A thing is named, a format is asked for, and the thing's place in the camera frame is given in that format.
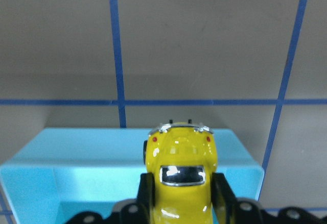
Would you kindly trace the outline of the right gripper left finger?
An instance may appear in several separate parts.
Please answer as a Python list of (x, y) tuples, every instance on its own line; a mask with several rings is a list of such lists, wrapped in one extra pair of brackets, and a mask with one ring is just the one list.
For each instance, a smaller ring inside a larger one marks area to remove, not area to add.
[(154, 207), (154, 176), (143, 173), (136, 199), (117, 203), (118, 210), (112, 210), (107, 218), (97, 212), (84, 211), (76, 214), (67, 223), (150, 223), (150, 210)]

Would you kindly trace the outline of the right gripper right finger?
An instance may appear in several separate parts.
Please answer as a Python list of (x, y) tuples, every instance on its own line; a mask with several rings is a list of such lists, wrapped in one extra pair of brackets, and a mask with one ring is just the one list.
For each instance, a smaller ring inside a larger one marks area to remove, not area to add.
[(218, 223), (326, 223), (326, 217), (299, 207), (285, 207), (274, 216), (258, 201), (236, 197), (222, 173), (212, 176), (212, 204)]

